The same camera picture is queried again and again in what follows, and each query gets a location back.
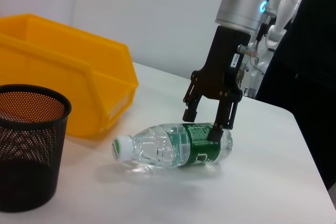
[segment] clear plastic bottle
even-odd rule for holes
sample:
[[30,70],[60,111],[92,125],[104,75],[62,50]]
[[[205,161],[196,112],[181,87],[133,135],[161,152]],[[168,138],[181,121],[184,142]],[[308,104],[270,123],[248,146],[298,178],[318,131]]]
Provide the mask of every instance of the clear plastic bottle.
[[136,160],[158,167],[218,162],[232,151],[232,136],[225,130],[220,143],[207,141],[212,124],[161,124],[134,137],[118,136],[112,143],[117,161]]

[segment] white bottle cap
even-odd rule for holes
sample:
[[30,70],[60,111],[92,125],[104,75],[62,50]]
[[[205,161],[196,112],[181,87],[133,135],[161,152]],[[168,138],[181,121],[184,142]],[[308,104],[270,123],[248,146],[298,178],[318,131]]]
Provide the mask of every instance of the white bottle cap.
[[133,141],[131,136],[117,136],[112,143],[112,155],[116,161],[132,159]]

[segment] yellow storage crate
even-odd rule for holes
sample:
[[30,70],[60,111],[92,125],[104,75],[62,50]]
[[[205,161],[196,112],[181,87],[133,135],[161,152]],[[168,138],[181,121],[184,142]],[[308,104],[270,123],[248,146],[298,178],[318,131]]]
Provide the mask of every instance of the yellow storage crate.
[[34,84],[70,100],[73,136],[111,127],[138,86],[126,45],[31,14],[0,18],[0,58],[0,85]]

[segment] white table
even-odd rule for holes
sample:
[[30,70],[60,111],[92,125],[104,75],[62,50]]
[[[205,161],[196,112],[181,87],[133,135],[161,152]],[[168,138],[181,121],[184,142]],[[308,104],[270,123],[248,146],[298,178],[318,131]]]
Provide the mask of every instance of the white table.
[[[132,108],[100,140],[67,137],[53,199],[1,213],[1,224],[336,223],[293,115],[251,99],[238,106],[233,151],[219,165],[150,171],[114,162],[114,136],[182,122],[185,109],[189,80],[134,65],[140,86]],[[216,111],[216,101],[202,98],[197,121],[214,121]]]

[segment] black cloth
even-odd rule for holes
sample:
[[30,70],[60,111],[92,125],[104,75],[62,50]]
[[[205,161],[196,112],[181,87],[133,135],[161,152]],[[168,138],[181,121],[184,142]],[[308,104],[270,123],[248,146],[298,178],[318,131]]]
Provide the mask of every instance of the black cloth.
[[335,96],[275,58],[256,97],[295,116],[327,189],[336,183]]
[[302,0],[274,57],[327,89],[336,90],[336,0]]

